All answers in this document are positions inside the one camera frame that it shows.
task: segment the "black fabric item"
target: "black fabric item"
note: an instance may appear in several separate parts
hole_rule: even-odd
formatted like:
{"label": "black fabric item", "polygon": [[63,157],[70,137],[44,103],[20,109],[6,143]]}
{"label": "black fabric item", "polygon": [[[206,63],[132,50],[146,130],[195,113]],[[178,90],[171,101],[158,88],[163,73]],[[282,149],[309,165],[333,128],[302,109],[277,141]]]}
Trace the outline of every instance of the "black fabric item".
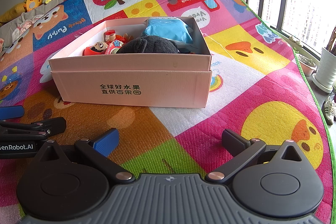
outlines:
{"label": "black fabric item", "polygon": [[149,35],[124,44],[117,53],[179,53],[179,50],[174,41]]}

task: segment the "cartoon blanket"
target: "cartoon blanket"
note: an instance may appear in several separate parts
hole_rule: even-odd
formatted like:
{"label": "cartoon blanket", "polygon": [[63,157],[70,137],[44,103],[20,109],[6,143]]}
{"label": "cartoon blanket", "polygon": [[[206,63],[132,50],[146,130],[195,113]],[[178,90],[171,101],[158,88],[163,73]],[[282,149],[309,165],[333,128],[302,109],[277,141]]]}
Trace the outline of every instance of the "cartoon blanket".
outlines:
{"label": "cartoon blanket", "polygon": [[[147,16],[191,16],[199,24],[213,55],[207,107],[64,102],[49,58],[103,20]],[[225,128],[274,145],[293,139],[324,185],[316,215],[331,222],[334,155],[325,121],[292,48],[241,0],[65,0],[0,57],[0,79],[0,106],[23,105],[26,110],[16,122],[59,116],[67,120],[65,133],[55,137],[59,144],[118,128],[120,144],[109,158],[136,176],[205,175],[231,159],[221,147]],[[0,160],[0,223],[16,223],[24,215],[15,190],[27,163]]]}

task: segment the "blue wipes packet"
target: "blue wipes packet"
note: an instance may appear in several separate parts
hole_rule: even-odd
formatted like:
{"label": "blue wipes packet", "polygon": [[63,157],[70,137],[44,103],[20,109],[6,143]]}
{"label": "blue wipes packet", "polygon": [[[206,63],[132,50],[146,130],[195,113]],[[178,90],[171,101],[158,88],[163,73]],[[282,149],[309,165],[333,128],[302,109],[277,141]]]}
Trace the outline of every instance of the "blue wipes packet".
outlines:
{"label": "blue wipes packet", "polygon": [[182,20],[176,17],[152,17],[146,20],[147,27],[140,35],[141,37],[147,35],[157,35],[177,43],[192,44],[188,29],[191,29]]}

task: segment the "sneaker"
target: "sneaker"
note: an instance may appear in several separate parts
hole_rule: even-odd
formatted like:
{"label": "sneaker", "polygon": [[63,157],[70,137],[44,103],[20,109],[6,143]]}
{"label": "sneaker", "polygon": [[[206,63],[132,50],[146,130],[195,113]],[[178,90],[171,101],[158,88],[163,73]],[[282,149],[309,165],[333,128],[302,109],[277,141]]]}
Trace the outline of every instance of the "sneaker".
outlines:
{"label": "sneaker", "polygon": [[325,117],[325,121],[330,126],[334,123],[335,110],[336,103],[334,102],[334,100],[331,100],[329,96],[322,106],[322,113]]}

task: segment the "metal pin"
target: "metal pin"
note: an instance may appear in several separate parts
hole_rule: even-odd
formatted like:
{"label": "metal pin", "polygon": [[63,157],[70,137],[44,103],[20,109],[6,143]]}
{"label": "metal pin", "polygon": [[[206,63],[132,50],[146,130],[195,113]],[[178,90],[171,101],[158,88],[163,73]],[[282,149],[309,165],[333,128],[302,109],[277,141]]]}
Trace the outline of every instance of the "metal pin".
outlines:
{"label": "metal pin", "polygon": [[130,172],[119,172],[115,175],[115,177],[119,180],[129,180],[133,177]]}
{"label": "metal pin", "polygon": [[208,174],[208,178],[212,180],[221,180],[225,178],[225,175],[222,172],[210,172]]}

